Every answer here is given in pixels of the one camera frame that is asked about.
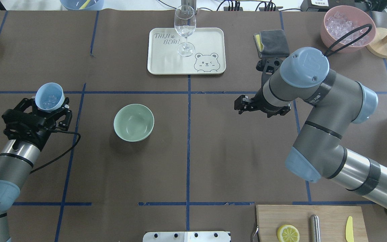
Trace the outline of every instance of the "pink bucket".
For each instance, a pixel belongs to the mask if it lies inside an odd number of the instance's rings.
[[[346,5],[336,6],[329,9],[328,12],[325,14],[324,20],[322,21],[322,25],[320,28],[320,37],[322,38],[322,41],[328,48],[336,41],[336,39],[332,37],[332,35],[330,35],[329,32],[327,31],[327,28],[325,27],[325,21],[329,17],[333,16],[336,12],[344,13],[349,20],[353,22],[357,22],[358,26],[362,26],[365,24],[371,24],[373,26],[371,28],[371,31],[366,35],[369,37],[369,40],[367,41],[367,43],[365,43],[362,46],[347,46],[346,48],[338,52],[341,52],[341,53],[355,52],[358,49],[364,48],[365,46],[370,44],[371,41],[374,40],[374,37],[376,35],[376,25],[374,24],[373,20],[370,18],[368,14],[366,14],[361,9],[358,9],[352,6],[346,6]],[[344,44],[338,43],[336,46],[332,48],[332,50],[334,51],[342,46],[344,46]]]

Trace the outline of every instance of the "bear drawing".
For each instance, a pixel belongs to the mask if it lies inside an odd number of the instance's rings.
[[[201,53],[195,54],[197,61],[195,62],[195,70],[198,72],[218,72],[220,64],[218,62],[218,54],[211,53],[210,55],[203,55]]]

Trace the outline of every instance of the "wine glass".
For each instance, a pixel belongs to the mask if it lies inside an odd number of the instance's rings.
[[[183,57],[191,56],[195,52],[194,45],[187,41],[187,37],[195,32],[196,26],[195,11],[191,6],[181,5],[175,10],[174,28],[181,37],[186,39],[177,47],[177,52]]]

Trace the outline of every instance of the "lemon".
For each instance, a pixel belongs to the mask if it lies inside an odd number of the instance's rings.
[[[299,242],[300,233],[297,228],[292,225],[281,225],[277,230],[277,238],[280,242]]]

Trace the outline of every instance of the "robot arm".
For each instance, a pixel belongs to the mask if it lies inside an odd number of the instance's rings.
[[[53,112],[37,109],[34,99],[23,99],[14,109],[8,109],[3,115],[6,129],[4,134],[9,141],[0,153],[0,242],[9,242],[7,213],[20,195],[35,161],[44,148],[54,129],[68,130],[72,112],[66,98],[60,108]],[[31,107],[31,113],[25,113]]]
[[[239,113],[261,110],[268,117],[284,115],[296,98],[312,104],[313,110],[286,167],[310,182],[323,176],[387,208],[387,167],[339,145],[350,123],[362,123],[375,111],[376,93],[329,69],[319,50],[304,47],[283,61],[254,98],[242,95],[234,108]]]

